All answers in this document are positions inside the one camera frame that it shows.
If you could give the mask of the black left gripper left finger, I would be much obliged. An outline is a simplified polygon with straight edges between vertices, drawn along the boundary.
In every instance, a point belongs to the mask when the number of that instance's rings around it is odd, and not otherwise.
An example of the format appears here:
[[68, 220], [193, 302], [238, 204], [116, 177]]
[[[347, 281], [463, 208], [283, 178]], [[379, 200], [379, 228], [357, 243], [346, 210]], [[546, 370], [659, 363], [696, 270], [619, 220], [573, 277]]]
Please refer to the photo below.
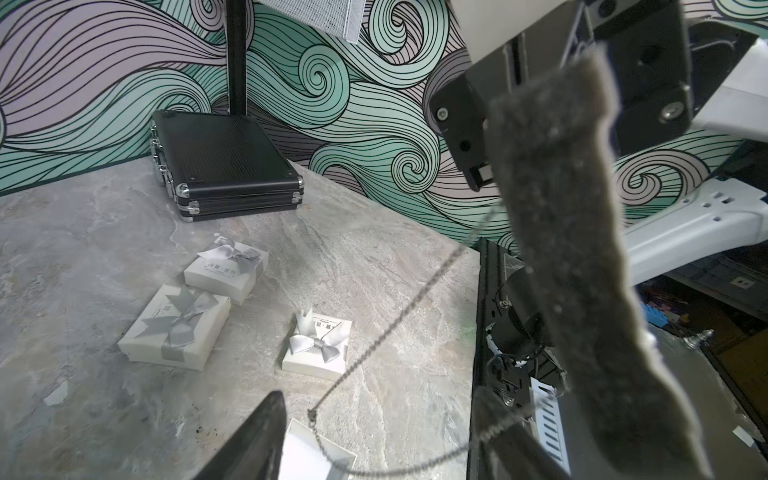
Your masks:
[[270, 392], [195, 480], [277, 480], [287, 429], [285, 398]]

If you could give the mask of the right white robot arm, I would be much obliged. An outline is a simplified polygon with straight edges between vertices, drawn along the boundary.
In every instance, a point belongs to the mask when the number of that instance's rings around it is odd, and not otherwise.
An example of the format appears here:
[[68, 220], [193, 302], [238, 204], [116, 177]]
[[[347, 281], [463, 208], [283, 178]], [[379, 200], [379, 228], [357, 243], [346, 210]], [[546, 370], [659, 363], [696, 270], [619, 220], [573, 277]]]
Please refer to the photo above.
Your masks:
[[[514, 158], [581, 168], [573, 240], [599, 279], [634, 286], [767, 238], [767, 192], [650, 145], [689, 126], [693, 58], [725, 48], [721, 78], [762, 41], [718, 24], [690, 41], [675, 1], [456, 1], [470, 67], [430, 107], [473, 190]], [[557, 156], [557, 147], [568, 154]]]

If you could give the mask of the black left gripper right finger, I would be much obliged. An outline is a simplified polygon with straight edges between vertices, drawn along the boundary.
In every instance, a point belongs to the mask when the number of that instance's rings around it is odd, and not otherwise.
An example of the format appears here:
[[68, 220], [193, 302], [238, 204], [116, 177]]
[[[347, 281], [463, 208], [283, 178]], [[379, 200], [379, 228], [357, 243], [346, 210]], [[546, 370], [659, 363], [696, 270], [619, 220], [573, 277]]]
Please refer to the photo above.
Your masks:
[[569, 479], [527, 430], [523, 418], [489, 388], [473, 393], [474, 479]]

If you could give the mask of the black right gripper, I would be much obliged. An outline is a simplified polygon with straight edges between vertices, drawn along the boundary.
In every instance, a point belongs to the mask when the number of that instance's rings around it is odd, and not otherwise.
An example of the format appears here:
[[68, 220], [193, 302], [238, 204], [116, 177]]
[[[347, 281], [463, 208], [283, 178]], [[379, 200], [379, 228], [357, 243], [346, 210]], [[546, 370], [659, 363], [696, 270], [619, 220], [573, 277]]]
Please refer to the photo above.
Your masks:
[[612, 145], [628, 155], [683, 134], [692, 121], [688, 30], [677, 1], [564, 1], [455, 78], [428, 102], [469, 188], [493, 181], [483, 136], [488, 102], [564, 68], [598, 45], [620, 93]]

